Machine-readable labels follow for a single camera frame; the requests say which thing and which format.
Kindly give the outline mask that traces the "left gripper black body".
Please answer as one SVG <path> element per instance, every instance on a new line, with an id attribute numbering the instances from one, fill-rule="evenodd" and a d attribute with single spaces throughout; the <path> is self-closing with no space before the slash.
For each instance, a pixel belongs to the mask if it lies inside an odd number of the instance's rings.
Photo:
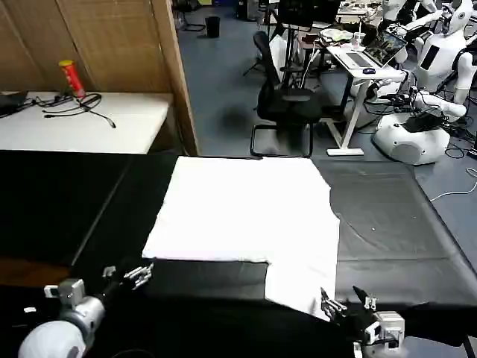
<path id="1" fill-rule="evenodd" d="M 132 289 L 129 278 L 113 277 L 107 281 L 106 286 L 95 296 L 104 308 L 110 307 L 118 298 L 126 295 Z"/>

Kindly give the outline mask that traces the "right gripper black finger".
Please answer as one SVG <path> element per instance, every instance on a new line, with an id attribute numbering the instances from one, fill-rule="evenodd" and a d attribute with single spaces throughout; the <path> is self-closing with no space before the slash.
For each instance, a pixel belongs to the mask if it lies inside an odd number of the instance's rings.
<path id="1" fill-rule="evenodd" d="M 376 310 L 377 300 L 375 297 L 368 295 L 366 291 L 364 291 L 363 289 L 357 286 L 353 286 L 353 291 L 357 295 L 358 299 L 360 300 L 360 302 L 362 303 L 363 307 L 366 310 L 372 310 L 372 311 Z"/>
<path id="2" fill-rule="evenodd" d="M 331 299 L 323 287 L 320 288 L 320 293 L 320 308 L 328 318 L 335 318 L 336 316 L 342 316 L 346 314 L 347 307 L 335 301 L 334 299 Z"/>

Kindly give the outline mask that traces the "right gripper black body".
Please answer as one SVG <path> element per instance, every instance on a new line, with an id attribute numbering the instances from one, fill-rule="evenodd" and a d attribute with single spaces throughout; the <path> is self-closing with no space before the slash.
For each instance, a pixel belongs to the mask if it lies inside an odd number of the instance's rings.
<path id="1" fill-rule="evenodd" d="M 376 322 L 371 310 L 342 310 L 335 314 L 333 322 L 338 325 L 341 333 L 350 342 L 369 342 L 370 334 L 366 329 Z"/>

